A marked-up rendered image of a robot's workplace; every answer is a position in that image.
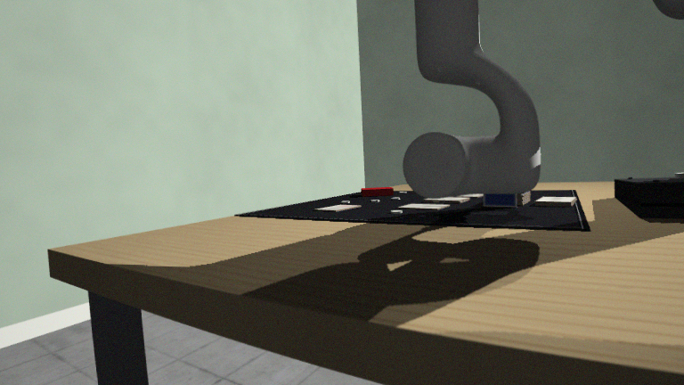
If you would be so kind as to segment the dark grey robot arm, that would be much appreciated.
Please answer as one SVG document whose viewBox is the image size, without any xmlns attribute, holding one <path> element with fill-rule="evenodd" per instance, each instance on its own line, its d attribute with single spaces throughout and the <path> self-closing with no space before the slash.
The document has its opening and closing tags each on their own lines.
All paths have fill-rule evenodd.
<svg viewBox="0 0 684 385">
<path fill-rule="evenodd" d="M 493 136 L 431 132 L 417 137 L 403 157 L 407 184 L 429 199 L 531 191 L 541 171 L 536 109 L 522 84 L 483 52 L 478 0 L 414 4 L 422 77 L 486 94 L 499 112 L 501 130 Z"/>
</svg>

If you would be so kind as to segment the red rectangular block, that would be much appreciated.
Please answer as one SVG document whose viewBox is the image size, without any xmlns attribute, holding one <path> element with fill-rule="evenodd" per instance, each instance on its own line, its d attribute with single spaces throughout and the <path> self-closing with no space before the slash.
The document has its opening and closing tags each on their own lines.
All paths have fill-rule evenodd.
<svg viewBox="0 0 684 385">
<path fill-rule="evenodd" d="M 383 188 L 391 188 L 391 189 L 383 189 Z M 392 187 L 361 188 L 361 190 L 362 190 L 362 197 L 394 195 L 394 188 L 392 188 Z"/>
</svg>

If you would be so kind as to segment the black card cloth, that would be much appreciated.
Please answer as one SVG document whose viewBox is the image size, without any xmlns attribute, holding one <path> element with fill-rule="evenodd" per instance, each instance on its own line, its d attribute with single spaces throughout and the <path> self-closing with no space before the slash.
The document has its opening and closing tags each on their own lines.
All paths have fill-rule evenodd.
<svg viewBox="0 0 684 385">
<path fill-rule="evenodd" d="M 405 222 L 425 223 L 449 223 L 440 226 L 462 227 L 485 227 L 485 228 L 509 228 L 509 229 L 534 229 L 534 230 L 560 230 L 560 231 L 589 231 L 581 229 L 552 229 L 552 228 L 524 228 L 524 227 L 498 227 L 498 226 L 473 226 L 473 225 L 450 225 L 450 224 L 474 224 L 474 225 L 527 225 L 527 226 L 556 226 L 556 227 L 580 227 L 574 205 L 572 207 L 535 206 L 535 201 L 541 197 L 573 197 L 571 191 L 532 191 L 530 201 L 525 205 L 517 205 L 517 208 L 484 207 L 484 196 L 470 198 L 462 203 L 439 203 L 423 202 L 427 199 L 415 192 L 399 193 L 386 196 L 362 197 L 362 193 L 354 193 L 335 198 L 311 201 L 297 205 L 268 209 L 237 217 L 280 216 L 269 218 L 304 219 L 339 222 L 398 224 L 398 225 L 428 225 L 406 224 Z M 391 200 L 398 197 L 400 200 Z M 371 202 L 379 200 L 379 202 Z M 350 201 L 350 203 L 341 203 Z M 431 209 L 398 209 L 408 204 L 441 204 L 450 207 Z M 315 209 L 326 208 L 336 205 L 361 205 L 359 208 L 346 209 L 337 212 L 316 211 Z M 391 210 L 402 210 L 403 213 L 392 214 Z M 289 217 L 318 217 L 319 219 L 289 218 Z M 325 218 L 359 219 L 360 221 L 326 220 Z M 364 220 L 379 221 L 402 221 L 402 223 L 364 222 Z"/>
</svg>

